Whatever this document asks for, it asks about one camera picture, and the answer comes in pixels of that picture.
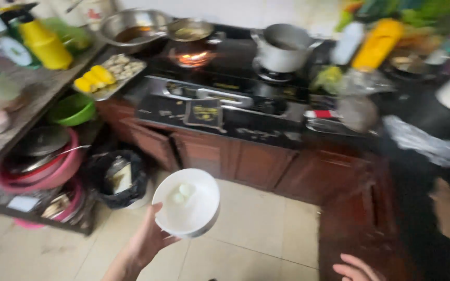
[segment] hand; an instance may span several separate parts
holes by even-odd
[[[181,240],[161,230],[155,223],[155,214],[162,207],[161,202],[148,207],[145,219],[129,241],[129,251],[132,251],[135,262],[141,267],[147,266],[160,250]]]
[[[385,281],[384,276],[368,264],[349,254],[341,254],[341,259],[352,265],[333,265],[333,270],[343,275],[341,281]]]

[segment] plastic bag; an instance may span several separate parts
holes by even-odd
[[[376,69],[351,68],[339,83],[340,95],[370,95],[394,91],[393,83]]]
[[[383,117],[383,123],[400,149],[416,150],[428,157],[430,162],[450,168],[450,140],[432,137],[425,131],[405,123],[397,116]]]
[[[132,183],[130,188],[114,195],[113,187],[106,175],[118,156],[130,162]],[[148,182],[147,170],[145,163],[134,151],[116,150],[93,155],[86,164],[85,173],[96,199],[111,209],[125,208],[145,196]]]

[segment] gray countertop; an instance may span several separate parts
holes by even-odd
[[[74,58],[71,68],[66,71],[19,67],[7,59],[0,59],[0,71],[19,82],[28,96],[28,103],[10,114],[10,128],[0,134],[0,156],[6,154],[38,122],[65,92],[72,79],[80,74],[104,46],[104,43],[96,41],[88,51]]]

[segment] black stove top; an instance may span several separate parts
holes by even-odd
[[[262,79],[253,67],[257,45],[251,39],[249,29],[215,25],[227,39],[216,46],[215,57],[205,66],[185,68],[171,59],[170,51],[174,43],[169,41],[162,52],[146,57],[136,57],[148,62],[147,77],[163,78],[184,84],[203,86],[215,90],[226,90],[261,99],[278,99],[300,104],[309,100],[308,70],[300,69],[285,82],[272,82]]]

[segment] white bowl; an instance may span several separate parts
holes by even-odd
[[[181,184],[195,190],[185,203],[175,203],[172,194]],[[196,238],[215,225],[220,213],[220,190],[215,178],[200,169],[183,169],[168,176],[156,189],[152,204],[162,202],[155,214],[158,226],[173,236]]]

